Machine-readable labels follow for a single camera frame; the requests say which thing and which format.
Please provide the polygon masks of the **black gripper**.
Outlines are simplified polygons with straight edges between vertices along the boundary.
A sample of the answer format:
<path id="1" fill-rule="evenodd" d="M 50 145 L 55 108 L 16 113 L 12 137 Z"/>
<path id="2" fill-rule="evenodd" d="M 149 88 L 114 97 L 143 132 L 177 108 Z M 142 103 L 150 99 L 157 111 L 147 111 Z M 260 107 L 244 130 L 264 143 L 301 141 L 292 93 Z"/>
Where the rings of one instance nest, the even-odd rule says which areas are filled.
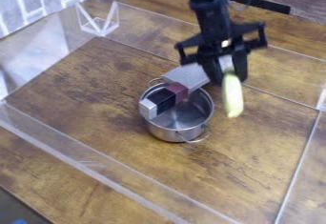
<path id="1" fill-rule="evenodd" d="M 234 73 L 245 81 L 248 53 L 268 46 L 265 23 L 234 23 L 227 5 L 222 3 L 191 3 L 190 8 L 197 13 L 201 32 L 175 44 L 181 65 L 199 63 L 211 84 L 221 86 L 223 71 L 218 57 L 231 54 Z"/>

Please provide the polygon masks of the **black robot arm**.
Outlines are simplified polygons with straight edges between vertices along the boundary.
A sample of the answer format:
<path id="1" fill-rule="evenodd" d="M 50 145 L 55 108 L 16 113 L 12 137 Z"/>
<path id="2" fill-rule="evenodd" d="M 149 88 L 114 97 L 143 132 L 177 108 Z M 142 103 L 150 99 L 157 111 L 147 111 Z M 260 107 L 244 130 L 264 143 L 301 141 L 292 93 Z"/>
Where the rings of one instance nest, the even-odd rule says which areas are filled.
<path id="1" fill-rule="evenodd" d="M 244 82 L 249 76 L 248 55 L 268 46 L 265 23 L 234 23 L 229 0 L 190 0 L 189 5 L 197 14 L 201 32 L 175 44 L 181 65 L 198 63 L 210 82 L 221 86 L 225 71 L 219 58 L 229 55 L 236 75 Z"/>

